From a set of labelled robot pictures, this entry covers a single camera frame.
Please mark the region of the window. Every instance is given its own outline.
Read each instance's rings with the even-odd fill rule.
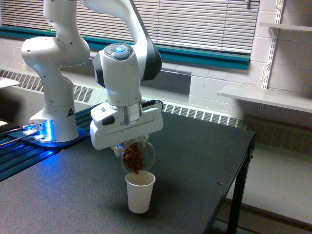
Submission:
[[[2,24],[48,30],[43,0],[0,0]],[[260,0],[134,0],[158,45],[250,54]],[[82,35],[132,40],[126,25],[78,1]]]

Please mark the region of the blue button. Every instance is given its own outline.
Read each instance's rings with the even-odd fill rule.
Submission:
[[[111,47],[111,50],[114,52],[120,53],[120,52],[124,52],[126,50],[126,47],[123,45],[114,45]]]

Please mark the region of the robotic arm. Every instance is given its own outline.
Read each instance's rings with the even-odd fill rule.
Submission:
[[[81,0],[96,12],[123,20],[135,45],[108,45],[93,61],[97,82],[107,89],[107,101],[91,111],[93,146],[115,148],[123,142],[146,136],[163,127],[161,107],[142,107],[141,80],[154,79],[161,69],[161,57],[152,43],[133,0]]]
[[[93,146],[98,150],[114,148],[160,130],[161,107],[155,103],[143,107],[139,86],[141,80],[154,79],[159,73],[161,57],[133,0],[81,2],[91,10],[125,21],[135,42],[133,46],[109,45],[94,59],[97,82],[107,89],[108,98],[91,111]],[[30,121],[43,122],[43,133],[36,136],[41,143],[66,142],[77,138],[78,131],[73,84],[61,74],[60,68],[85,63],[90,50],[77,29],[76,0],[44,0],[43,14],[56,28],[57,36],[29,39],[22,46],[23,59],[39,74],[44,88],[44,108]]]
[[[153,44],[133,0],[82,0],[87,8],[115,16],[124,21],[135,42],[133,49],[141,80],[151,80],[161,69],[161,57]]]
[[[30,122],[43,122],[42,135],[36,136],[41,143],[78,137],[73,83],[60,70],[83,64],[90,56],[78,32],[76,13],[75,0],[44,0],[43,15],[56,28],[57,36],[28,39],[22,46],[24,61],[39,74],[44,89],[44,107],[30,118]]]

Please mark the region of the clear plastic cup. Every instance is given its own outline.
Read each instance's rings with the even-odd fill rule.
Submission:
[[[155,149],[152,146],[151,143],[147,141],[142,141],[140,139],[134,139],[132,141],[129,141],[127,144],[123,145],[122,148],[124,150],[128,149],[131,145],[134,143],[138,144],[139,150],[142,152],[143,155],[143,161],[142,163],[145,164],[145,167],[143,169],[140,169],[140,171],[148,171],[151,169],[155,162]],[[121,154],[121,165],[124,169],[125,172],[129,173],[132,172],[133,170],[127,166],[127,164],[124,162],[124,156],[125,153],[123,152]]]
[[[155,176],[147,171],[126,175],[128,207],[131,212],[142,214],[148,211],[155,180]]]

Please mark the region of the teal window frame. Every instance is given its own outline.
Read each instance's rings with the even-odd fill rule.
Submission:
[[[30,39],[33,37],[40,36],[54,37],[55,35],[56,35],[55,32],[38,29],[22,28],[14,26],[0,26],[0,37],[7,37],[13,39]],[[133,44],[133,42],[130,41],[121,41],[90,36],[83,36],[83,38],[89,44],[90,49],[93,50],[102,50],[105,46],[118,42]],[[240,70],[247,70],[250,63],[249,55],[188,49],[163,45],[156,46],[161,54],[161,58],[163,59],[163,61],[168,62],[224,67]]]

